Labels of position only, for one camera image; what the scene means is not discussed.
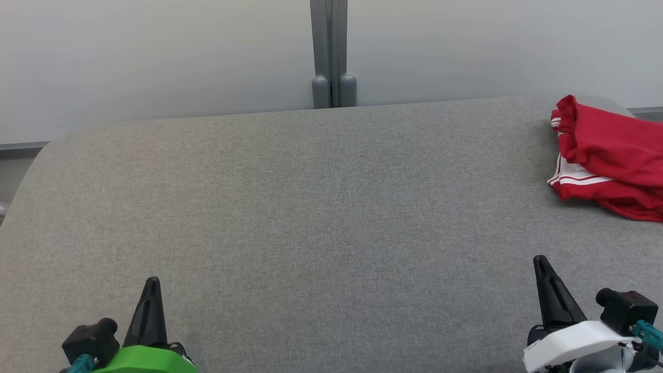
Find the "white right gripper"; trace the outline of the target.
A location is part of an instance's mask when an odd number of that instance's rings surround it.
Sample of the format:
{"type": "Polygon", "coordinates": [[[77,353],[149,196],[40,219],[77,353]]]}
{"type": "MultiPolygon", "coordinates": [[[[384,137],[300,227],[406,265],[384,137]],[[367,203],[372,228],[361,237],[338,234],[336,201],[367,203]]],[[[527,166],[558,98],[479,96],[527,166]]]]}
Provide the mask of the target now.
{"type": "Polygon", "coordinates": [[[602,321],[587,321],[547,257],[536,255],[533,265],[542,325],[566,328],[524,349],[526,371],[551,372],[570,363],[570,372],[626,372],[635,357],[632,343],[641,340],[622,336],[602,321]]]}

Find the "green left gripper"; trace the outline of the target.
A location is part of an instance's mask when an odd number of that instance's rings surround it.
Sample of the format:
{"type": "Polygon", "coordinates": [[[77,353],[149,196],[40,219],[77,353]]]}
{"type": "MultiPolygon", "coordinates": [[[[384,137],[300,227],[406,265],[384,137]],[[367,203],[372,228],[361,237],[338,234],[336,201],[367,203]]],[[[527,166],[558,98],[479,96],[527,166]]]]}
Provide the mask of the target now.
{"type": "Polygon", "coordinates": [[[168,342],[164,317],[161,282],[157,277],[146,280],[134,314],[126,331],[123,346],[112,361],[97,372],[197,372],[197,367],[179,342],[165,348],[139,346],[147,342],[154,321],[154,345],[168,342]],[[154,316],[152,298],[154,291],[154,316]]]}

